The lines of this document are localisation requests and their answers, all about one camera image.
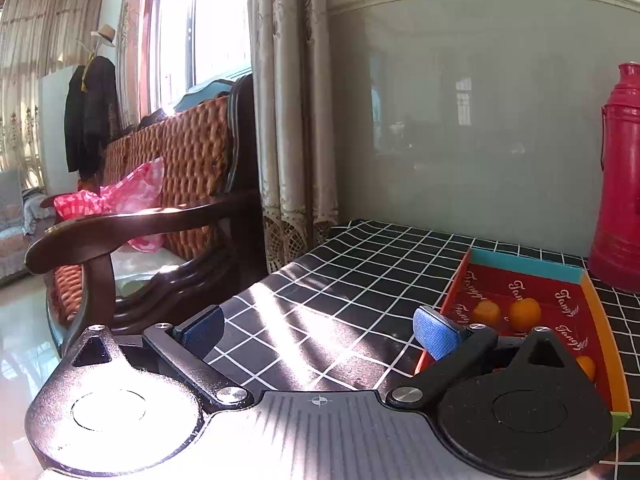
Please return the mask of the small orange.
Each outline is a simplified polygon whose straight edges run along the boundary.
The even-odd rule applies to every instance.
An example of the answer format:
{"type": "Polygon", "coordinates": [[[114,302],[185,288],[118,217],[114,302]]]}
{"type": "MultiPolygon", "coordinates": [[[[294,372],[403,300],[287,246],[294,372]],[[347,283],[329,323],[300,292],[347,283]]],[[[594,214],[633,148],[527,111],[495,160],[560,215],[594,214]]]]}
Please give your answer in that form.
{"type": "Polygon", "coordinates": [[[580,366],[582,371],[587,375],[590,382],[594,382],[596,380],[597,374],[597,365],[590,356],[578,356],[576,358],[577,364],[580,366]]]}
{"type": "Polygon", "coordinates": [[[474,323],[498,327],[502,320],[502,314],[498,304],[483,300],[473,309],[471,318],[474,323]]]}

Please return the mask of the larger orange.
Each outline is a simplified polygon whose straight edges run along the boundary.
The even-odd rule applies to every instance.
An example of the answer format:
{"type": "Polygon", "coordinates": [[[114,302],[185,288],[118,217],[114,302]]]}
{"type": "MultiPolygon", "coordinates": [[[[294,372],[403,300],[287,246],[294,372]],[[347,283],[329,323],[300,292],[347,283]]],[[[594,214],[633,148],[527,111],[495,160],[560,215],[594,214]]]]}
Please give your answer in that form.
{"type": "Polygon", "coordinates": [[[541,319],[541,307],[534,298],[514,301],[509,308],[509,323],[514,333],[528,333],[541,319]]]}

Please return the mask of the colourful cardboard box tray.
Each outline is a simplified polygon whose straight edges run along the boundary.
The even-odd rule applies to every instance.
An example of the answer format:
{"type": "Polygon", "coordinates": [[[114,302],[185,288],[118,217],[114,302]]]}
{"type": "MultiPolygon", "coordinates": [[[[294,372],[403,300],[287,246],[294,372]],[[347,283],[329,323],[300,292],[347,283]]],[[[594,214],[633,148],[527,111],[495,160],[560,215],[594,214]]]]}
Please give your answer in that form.
{"type": "Polygon", "coordinates": [[[613,431],[631,418],[623,363],[590,277],[577,266],[469,249],[439,312],[459,325],[484,323],[501,336],[550,328],[610,408],[613,431]]]}

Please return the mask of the black white grid tablecloth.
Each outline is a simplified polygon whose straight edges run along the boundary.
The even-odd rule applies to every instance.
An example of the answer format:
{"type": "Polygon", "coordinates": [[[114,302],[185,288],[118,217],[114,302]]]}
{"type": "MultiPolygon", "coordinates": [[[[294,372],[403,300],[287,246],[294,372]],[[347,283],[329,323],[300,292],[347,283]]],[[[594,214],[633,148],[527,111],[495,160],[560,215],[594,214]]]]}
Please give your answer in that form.
{"type": "Polygon", "coordinates": [[[442,305],[469,248],[587,265],[585,258],[542,248],[354,220],[222,304],[224,336],[204,360],[254,393],[386,393],[418,362],[414,310],[442,305]]]}

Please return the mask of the dark wooden wicker sofa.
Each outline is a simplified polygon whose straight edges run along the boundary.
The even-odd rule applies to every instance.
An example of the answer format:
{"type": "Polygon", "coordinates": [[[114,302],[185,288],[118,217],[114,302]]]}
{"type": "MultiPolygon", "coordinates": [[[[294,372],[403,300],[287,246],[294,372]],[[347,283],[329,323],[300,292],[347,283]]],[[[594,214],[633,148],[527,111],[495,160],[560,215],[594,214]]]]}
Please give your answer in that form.
{"type": "Polygon", "coordinates": [[[118,336],[179,324],[267,274],[252,76],[124,136],[107,158],[130,169],[154,155],[157,206],[56,222],[26,252],[60,356],[92,324],[118,336]]]}

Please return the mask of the pink checkered plastic bag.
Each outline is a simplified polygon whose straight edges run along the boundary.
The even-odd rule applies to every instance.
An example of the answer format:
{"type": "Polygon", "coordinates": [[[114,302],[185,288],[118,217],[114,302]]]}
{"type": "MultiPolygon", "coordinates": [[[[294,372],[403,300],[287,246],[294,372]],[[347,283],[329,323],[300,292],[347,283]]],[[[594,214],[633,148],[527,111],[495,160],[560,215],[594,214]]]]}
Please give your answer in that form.
{"type": "Polygon", "coordinates": [[[163,157],[137,166],[115,184],[101,186],[99,194],[81,190],[55,197],[53,207],[63,220],[96,214],[136,214],[160,206],[164,182],[163,157]]]}

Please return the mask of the red thermos flask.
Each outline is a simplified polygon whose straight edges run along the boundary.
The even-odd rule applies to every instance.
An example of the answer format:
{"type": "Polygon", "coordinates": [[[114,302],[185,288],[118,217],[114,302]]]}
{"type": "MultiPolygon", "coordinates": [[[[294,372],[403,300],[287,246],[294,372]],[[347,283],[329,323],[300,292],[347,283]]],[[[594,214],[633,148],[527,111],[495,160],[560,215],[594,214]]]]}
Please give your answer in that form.
{"type": "Polygon", "coordinates": [[[603,184],[588,266],[599,280],[639,291],[639,65],[618,66],[620,80],[601,108],[603,184]]]}

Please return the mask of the beige straw hat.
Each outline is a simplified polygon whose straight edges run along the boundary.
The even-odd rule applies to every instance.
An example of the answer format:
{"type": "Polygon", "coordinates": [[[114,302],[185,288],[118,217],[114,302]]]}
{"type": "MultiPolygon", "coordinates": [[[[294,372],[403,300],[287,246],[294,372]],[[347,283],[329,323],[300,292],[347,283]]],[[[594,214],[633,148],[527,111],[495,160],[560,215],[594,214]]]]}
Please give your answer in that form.
{"type": "Polygon", "coordinates": [[[98,44],[103,44],[109,48],[115,47],[116,30],[109,24],[103,24],[97,30],[93,30],[91,36],[96,38],[98,44]]]}

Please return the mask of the beige embroidered curtain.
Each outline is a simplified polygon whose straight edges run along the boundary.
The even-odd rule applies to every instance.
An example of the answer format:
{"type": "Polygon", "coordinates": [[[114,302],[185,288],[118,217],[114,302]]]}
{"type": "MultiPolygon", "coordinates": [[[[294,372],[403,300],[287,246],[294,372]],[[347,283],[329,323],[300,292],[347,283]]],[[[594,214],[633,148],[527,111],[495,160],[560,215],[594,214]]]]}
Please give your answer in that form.
{"type": "Polygon", "coordinates": [[[320,245],[338,220],[326,0],[248,0],[267,268],[320,245]]]}

